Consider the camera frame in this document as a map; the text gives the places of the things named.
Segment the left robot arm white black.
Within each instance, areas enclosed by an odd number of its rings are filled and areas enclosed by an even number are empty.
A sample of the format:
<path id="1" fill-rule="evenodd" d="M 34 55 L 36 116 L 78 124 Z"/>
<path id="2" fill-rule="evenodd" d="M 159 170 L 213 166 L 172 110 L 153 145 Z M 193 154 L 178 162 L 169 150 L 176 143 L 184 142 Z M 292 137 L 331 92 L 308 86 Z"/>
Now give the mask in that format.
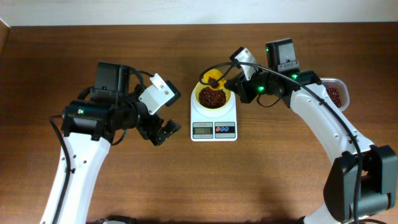
<path id="1" fill-rule="evenodd" d="M 138 130 L 154 146 L 181 127 L 157 111 L 181 96 L 169 80 L 127 65 L 100 62 L 93 86 L 85 88 L 52 127 L 61 144 L 60 160 L 41 223 L 85 223 L 95 183 L 117 131 Z"/>

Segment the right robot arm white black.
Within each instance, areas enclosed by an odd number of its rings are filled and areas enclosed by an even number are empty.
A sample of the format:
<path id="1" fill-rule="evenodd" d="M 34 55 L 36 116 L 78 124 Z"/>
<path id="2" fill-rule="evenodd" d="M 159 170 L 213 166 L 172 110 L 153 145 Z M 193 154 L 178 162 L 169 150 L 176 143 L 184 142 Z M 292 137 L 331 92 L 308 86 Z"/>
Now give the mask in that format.
<path id="1" fill-rule="evenodd" d="M 323 188 L 324 203 L 299 223 L 362 223 L 396 204 L 397 155 L 363 136 L 331 99 L 312 70 L 301 70 L 292 39 L 266 44 L 268 66 L 240 47 L 231 64 L 243 72 L 225 83 L 241 102 L 274 95 L 299 115 L 332 164 Z"/>

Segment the yellow measuring scoop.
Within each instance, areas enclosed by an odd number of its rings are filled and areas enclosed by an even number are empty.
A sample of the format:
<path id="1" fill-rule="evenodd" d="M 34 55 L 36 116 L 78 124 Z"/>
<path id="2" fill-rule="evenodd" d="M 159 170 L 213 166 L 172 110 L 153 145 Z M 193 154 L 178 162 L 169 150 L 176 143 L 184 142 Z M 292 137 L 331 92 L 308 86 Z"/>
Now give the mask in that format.
<path id="1" fill-rule="evenodd" d="M 211 83 L 209 87 L 212 90 L 220 90 L 224 87 L 226 80 L 221 78 L 223 74 L 217 69 L 211 69 L 210 71 L 206 72 L 202 78 L 204 83 Z"/>

